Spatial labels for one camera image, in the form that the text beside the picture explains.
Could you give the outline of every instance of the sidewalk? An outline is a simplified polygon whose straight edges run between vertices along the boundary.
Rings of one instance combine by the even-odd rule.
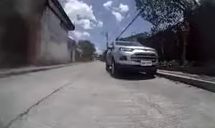
[[[30,72],[38,72],[38,71],[43,71],[43,70],[61,68],[61,67],[64,67],[67,65],[72,65],[72,64],[74,64],[74,63],[52,65],[52,66],[40,66],[40,67],[29,66],[29,67],[12,68],[12,69],[0,69],[0,78],[12,76],[12,75],[20,75],[20,74],[25,74],[25,73],[30,73]]]
[[[159,76],[215,92],[215,77],[179,71],[158,70]]]

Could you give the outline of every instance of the car headlight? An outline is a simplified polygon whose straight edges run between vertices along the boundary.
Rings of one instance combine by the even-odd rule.
[[[132,49],[132,48],[119,48],[119,50],[122,52],[132,52],[134,49]]]

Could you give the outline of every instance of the license plate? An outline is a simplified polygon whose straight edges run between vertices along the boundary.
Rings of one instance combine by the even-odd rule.
[[[141,66],[152,66],[152,61],[145,61],[145,60],[142,60],[141,61]]]

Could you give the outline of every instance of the curb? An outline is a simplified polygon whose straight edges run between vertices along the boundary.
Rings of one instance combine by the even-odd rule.
[[[1,72],[0,73],[0,78],[13,76],[13,75],[21,75],[21,74],[27,74],[27,73],[33,73],[33,72],[57,69],[57,68],[62,68],[62,67],[69,66],[69,65],[72,65],[72,64],[57,65],[57,66],[45,66],[45,67],[38,67],[38,68],[34,68],[34,69],[24,69],[22,71],[10,71],[10,72],[6,71],[6,72]]]
[[[176,75],[176,74],[172,74],[172,73],[165,73],[165,72],[161,72],[161,71],[158,71],[157,75],[174,80],[174,81],[180,81],[185,84],[190,84],[190,85],[196,86],[198,88],[202,88],[202,89],[215,93],[215,82],[212,82],[212,81],[196,79],[196,78]]]

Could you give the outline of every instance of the car windshield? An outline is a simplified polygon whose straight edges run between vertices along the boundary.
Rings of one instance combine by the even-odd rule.
[[[138,42],[126,42],[126,41],[117,41],[116,45],[123,45],[123,46],[143,46]]]

